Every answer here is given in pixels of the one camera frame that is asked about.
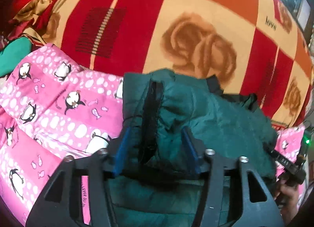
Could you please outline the person's right hand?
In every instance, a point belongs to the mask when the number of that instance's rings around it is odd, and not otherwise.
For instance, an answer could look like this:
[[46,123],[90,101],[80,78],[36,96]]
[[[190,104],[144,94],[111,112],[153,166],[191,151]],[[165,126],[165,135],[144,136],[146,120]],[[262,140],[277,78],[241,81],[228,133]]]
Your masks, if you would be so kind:
[[280,213],[285,225],[287,225],[298,213],[298,185],[290,187],[286,185],[285,180],[278,180],[276,182],[276,190],[273,195],[274,199],[276,199],[279,195],[284,195],[286,197],[286,204],[282,207]]

